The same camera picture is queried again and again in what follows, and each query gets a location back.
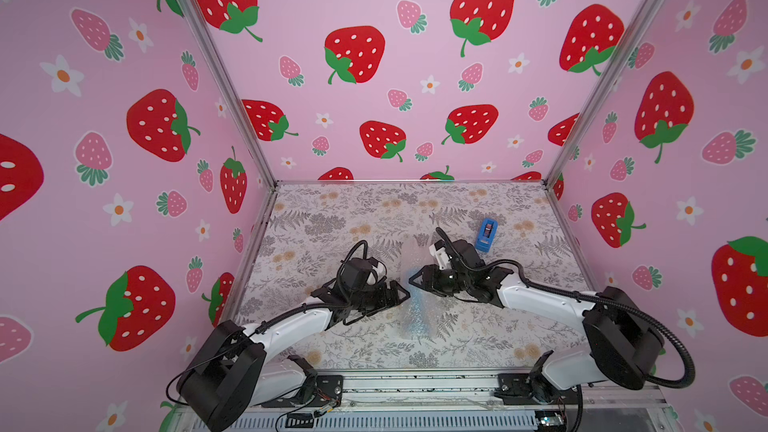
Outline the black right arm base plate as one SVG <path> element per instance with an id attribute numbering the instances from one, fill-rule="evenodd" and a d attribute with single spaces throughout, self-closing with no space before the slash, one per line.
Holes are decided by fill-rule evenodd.
<path id="1" fill-rule="evenodd" d="M 504 405 L 577 405 L 581 398 L 575 388 L 557 390 L 543 379 L 532 380 L 525 373 L 501 373 L 497 382 L 493 396 Z"/>

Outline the aluminium frame post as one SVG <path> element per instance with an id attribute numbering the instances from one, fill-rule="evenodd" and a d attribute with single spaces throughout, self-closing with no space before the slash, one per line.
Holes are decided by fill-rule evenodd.
<path id="1" fill-rule="evenodd" d="M 266 187 L 272 191 L 277 188 L 277 180 L 270 170 L 266 158 L 259 146 L 259 140 L 254 132 L 247 112 L 242 105 L 232 80 L 226 70 L 222 57 L 212 40 L 208 30 L 208 24 L 204 20 L 195 0 L 177 0 L 185 14 L 186 21 L 201 49 L 205 61 L 211 71 L 217 87 L 221 92 L 224 102 L 232 114 L 238 131 L 240 132 L 249 153 L 258 167 Z"/>
<path id="2" fill-rule="evenodd" d="M 624 71 L 626 62 L 631 52 L 647 29 L 652 24 L 660 7 L 665 0 L 640 0 L 638 7 L 625 28 L 625 33 L 619 41 L 617 50 L 610 58 L 608 65 L 596 82 L 590 95 L 584 103 L 580 115 L 565 146 L 557 156 L 548 176 L 542 181 L 546 192 L 553 192 L 556 179 L 564 172 L 564 169 L 572 157 L 576 147 L 589 131 L 597 113 L 611 94 L 616 80 Z"/>

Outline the clear bubble wrap sheet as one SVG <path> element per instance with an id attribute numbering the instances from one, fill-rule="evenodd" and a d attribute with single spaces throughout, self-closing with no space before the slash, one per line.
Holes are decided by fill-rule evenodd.
<path id="1" fill-rule="evenodd" d="M 418 344 L 447 343 L 455 333 L 458 323 L 456 302 L 427 293 L 409 284 L 409 279 L 423 266 L 434 264 L 428 248 L 420 246 L 415 238 L 410 238 L 402 244 L 400 259 L 399 282 L 411 294 L 411 298 L 398 307 L 400 336 L 409 340 L 404 332 L 404 319 L 412 306 L 418 306 L 422 308 L 429 321 L 430 335 L 422 340 L 409 341 L 415 341 Z"/>

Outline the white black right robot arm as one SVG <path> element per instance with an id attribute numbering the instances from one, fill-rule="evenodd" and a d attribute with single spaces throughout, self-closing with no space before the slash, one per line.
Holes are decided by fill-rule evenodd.
<path id="1" fill-rule="evenodd" d="M 663 348 L 661 334 L 624 309 L 631 302 L 620 290 L 607 288 L 600 295 L 555 289 L 527 279 L 516 261 L 488 265 L 479 272 L 427 265 L 409 283 L 439 297 L 466 293 L 470 303 L 527 311 L 582 331 L 584 344 L 547 352 L 531 369 L 527 383 L 542 401 L 557 391 L 597 382 L 640 390 Z"/>

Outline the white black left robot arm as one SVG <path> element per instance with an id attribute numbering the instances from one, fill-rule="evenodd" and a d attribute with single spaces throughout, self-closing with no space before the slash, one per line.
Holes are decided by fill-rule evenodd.
<path id="1" fill-rule="evenodd" d="M 176 390 L 211 431 L 229 428 L 249 407 L 298 407 L 321 400 L 318 373 L 306 359 L 291 355 L 287 362 L 277 362 L 275 357 L 335 325 L 351 325 L 354 312 L 361 320 L 409 298 L 396 280 L 352 292 L 331 280 L 303 304 L 260 324 L 224 321 L 181 373 Z"/>

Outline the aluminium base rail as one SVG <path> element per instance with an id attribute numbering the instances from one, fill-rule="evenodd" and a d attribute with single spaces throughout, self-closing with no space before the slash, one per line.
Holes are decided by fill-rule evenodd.
<path id="1" fill-rule="evenodd" d="M 520 369 L 338 370 L 330 400 L 247 408 L 232 431 L 679 431 L 655 386 L 608 383 L 564 392 L 549 405 L 503 398 Z"/>

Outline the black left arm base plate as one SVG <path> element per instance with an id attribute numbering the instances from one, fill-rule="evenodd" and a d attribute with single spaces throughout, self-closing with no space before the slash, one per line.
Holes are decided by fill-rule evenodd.
<path id="1" fill-rule="evenodd" d="M 343 395 L 342 375 L 318 375 L 307 377 L 300 386 L 293 387 L 281 397 L 262 404 L 264 408 L 310 408 L 335 405 Z"/>

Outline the aluminium frame post left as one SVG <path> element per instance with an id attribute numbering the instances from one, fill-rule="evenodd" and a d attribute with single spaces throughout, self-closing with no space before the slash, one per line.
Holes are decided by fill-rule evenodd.
<path id="1" fill-rule="evenodd" d="M 238 131 L 240 132 L 249 153 L 258 167 L 266 187 L 272 191 L 277 188 L 277 180 L 270 170 L 266 158 L 259 146 L 259 140 L 254 132 L 247 112 L 242 105 L 232 80 L 226 70 L 222 57 L 212 40 L 208 30 L 208 24 L 204 20 L 195 0 L 177 0 L 185 14 L 186 21 L 201 49 L 205 61 L 211 71 L 217 87 L 221 92 L 224 102 L 232 114 Z"/>

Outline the blue tape dispenser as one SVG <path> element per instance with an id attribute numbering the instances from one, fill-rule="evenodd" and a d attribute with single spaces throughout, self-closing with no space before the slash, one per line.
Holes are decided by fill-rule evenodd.
<path id="1" fill-rule="evenodd" d="M 488 253 L 494 243 L 498 222 L 491 218 L 485 218 L 480 226 L 475 248 L 479 252 Z"/>

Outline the blue plastic wine glass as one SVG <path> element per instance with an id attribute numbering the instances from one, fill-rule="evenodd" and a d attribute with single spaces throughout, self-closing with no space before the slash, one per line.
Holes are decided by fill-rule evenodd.
<path id="1" fill-rule="evenodd" d="M 412 306 L 404 319 L 404 332 L 409 340 L 422 340 L 430 335 L 430 325 L 421 307 Z"/>

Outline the aluminium frame post right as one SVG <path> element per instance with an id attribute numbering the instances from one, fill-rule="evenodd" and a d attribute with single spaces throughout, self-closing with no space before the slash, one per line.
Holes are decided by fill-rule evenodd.
<path id="1" fill-rule="evenodd" d="M 590 95 L 584 103 L 580 115 L 565 146 L 557 156 L 548 176 L 542 181 L 546 192 L 553 192 L 556 179 L 564 172 L 564 169 L 572 157 L 576 147 L 589 131 L 597 113 L 611 94 L 616 80 L 624 71 L 626 62 L 631 52 L 647 29 L 652 24 L 660 7 L 665 0 L 640 0 L 638 7 L 625 28 L 625 33 L 619 41 L 617 50 L 610 58 L 608 65 L 596 82 Z"/>

